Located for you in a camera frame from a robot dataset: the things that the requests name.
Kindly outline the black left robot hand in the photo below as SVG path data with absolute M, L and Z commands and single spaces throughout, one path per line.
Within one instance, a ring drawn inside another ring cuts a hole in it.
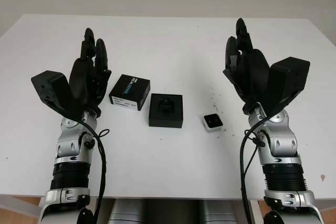
M 97 118 L 101 115 L 99 104 L 106 94 L 111 74 L 104 41 L 101 38 L 95 40 L 93 31 L 87 28 L 81 43 L 80 57 L 72 67 L 69 86 L 79 104 Z

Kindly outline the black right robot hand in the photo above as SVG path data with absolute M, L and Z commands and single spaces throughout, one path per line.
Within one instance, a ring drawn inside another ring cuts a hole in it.
M 261 102 L 267 89 L 269 64 L 263 53 L 252 45 L 245 22 L 236 22 L 236 37 L 229 37 L 225 50 L 223 74 L 244 101 L 243 113 L 248 115 Z

